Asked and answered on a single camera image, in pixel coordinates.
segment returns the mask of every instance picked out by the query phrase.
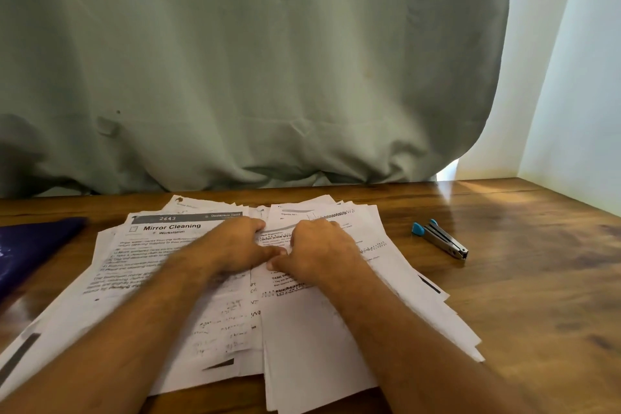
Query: person's left arm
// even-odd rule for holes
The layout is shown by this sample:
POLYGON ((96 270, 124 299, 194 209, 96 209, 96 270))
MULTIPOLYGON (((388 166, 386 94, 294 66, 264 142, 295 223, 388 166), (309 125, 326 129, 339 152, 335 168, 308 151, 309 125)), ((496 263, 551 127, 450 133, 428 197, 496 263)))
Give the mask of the person's left arm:
POLYGON ((0 403, 10 413, 136 413, 206 285, 284 253, 261 247, 265 222, 226 220, 171 254, 127 301, 0 403))

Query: bare skin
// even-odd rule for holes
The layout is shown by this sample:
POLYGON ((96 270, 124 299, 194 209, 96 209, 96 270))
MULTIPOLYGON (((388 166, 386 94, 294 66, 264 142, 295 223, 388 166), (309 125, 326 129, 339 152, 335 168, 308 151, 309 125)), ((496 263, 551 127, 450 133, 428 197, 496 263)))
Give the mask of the bare skin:
POLYGON ((290 255, 254 243, 264 225, 233 218, 172 254, 123 305, 1 402, 0 411, 138 412, 209 281, 269 260, 268 267, 318 286, 330 299, 394 413, 534 412, 516 391, 413 314, 337 223, 300 222, 290 255))

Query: person's right arm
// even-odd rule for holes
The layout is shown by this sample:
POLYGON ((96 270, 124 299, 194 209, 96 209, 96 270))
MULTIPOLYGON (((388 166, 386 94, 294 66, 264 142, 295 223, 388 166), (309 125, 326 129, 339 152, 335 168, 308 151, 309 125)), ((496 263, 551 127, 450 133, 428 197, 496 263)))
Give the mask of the person's right arm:
POLYGON ((316 285, 342 316, 395 414, 534 413, 507 383, 413 313, 338 223, 302 221, 268 268, 316 285))

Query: person's left hand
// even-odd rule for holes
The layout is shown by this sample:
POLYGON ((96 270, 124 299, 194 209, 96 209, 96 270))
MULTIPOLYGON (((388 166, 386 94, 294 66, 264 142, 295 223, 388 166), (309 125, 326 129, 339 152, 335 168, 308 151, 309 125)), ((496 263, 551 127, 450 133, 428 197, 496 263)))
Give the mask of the person's left hand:
POLYGON ((214 259, 220 272, 252 269, 287 251, 275 245, 258 245, 255 233, 265 227, 257 218, 229 218, 184 248, 196 259, 214 259))

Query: green curtain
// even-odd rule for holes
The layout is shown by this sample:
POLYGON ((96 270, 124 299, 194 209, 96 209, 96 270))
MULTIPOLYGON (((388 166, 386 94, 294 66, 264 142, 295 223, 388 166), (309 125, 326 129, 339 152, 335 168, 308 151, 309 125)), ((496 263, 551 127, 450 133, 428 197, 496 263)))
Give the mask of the green curtain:
POLYGON ((0 195, 424 180, 477 140, 508 0, 0 0, 0 195))

